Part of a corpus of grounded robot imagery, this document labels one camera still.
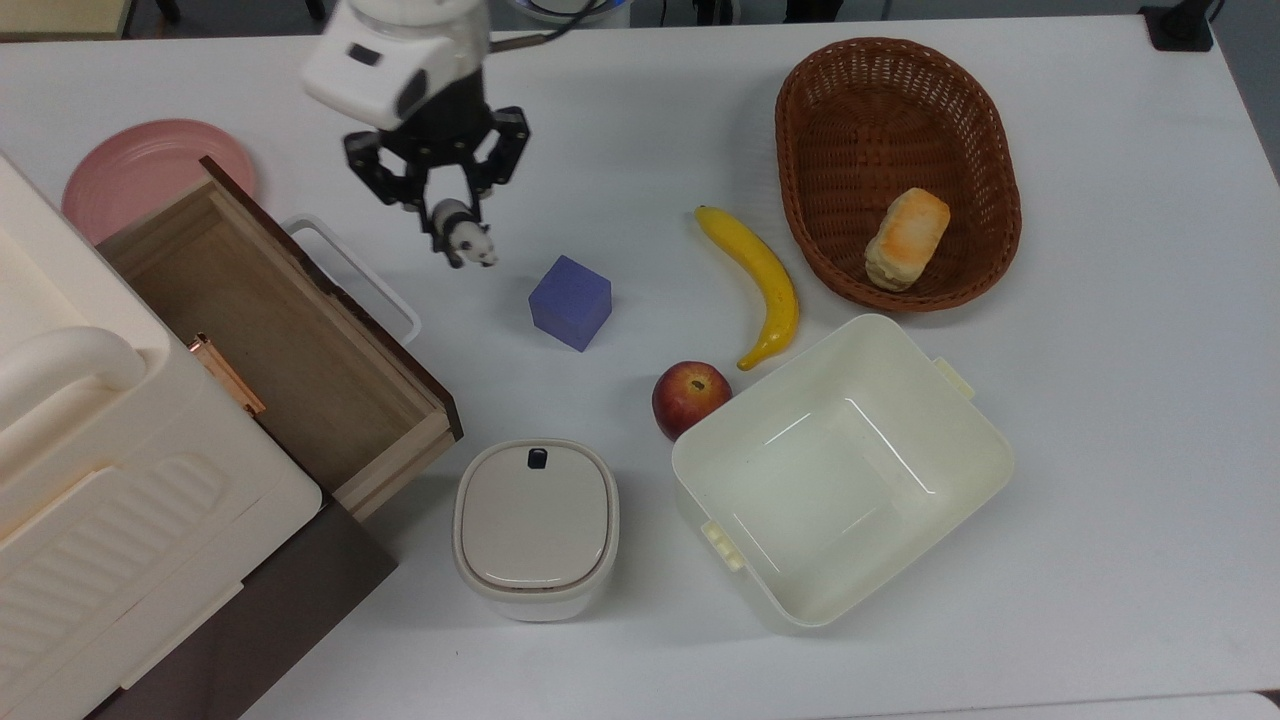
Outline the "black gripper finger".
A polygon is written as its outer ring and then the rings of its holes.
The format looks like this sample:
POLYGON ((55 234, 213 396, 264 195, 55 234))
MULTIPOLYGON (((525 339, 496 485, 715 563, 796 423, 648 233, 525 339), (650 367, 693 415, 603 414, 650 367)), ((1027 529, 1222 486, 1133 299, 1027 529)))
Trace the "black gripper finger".
POLYGON ((490 123, 474 146, 463 146, 463 176, 468 184, 470 210, 483 219, 483 200, 497 186, 508 184, 529 143, 531 131, 525 110, 507 106, 492 110, 490 123), (476 149, 489 135, 495 142, 484 159, 477 159, 476 149))
POLYGON ((383 204, 415 211, 421 232, 435 233, 426 204, 430 149, 398 131, 379 129, 346 135, 344 154, 348 168, 383 204), (383 151, 404 164, 399 174, 384 164, 383 151))

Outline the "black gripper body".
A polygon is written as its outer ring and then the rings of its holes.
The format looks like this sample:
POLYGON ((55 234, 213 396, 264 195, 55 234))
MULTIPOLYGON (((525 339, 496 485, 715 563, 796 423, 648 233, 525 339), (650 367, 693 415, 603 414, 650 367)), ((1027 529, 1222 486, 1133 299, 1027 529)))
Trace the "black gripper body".
POLYGON ((485 70, 457 79, 428 100, 398 129, 404 168, 479 167, 477 150, 495 129, 485 70))

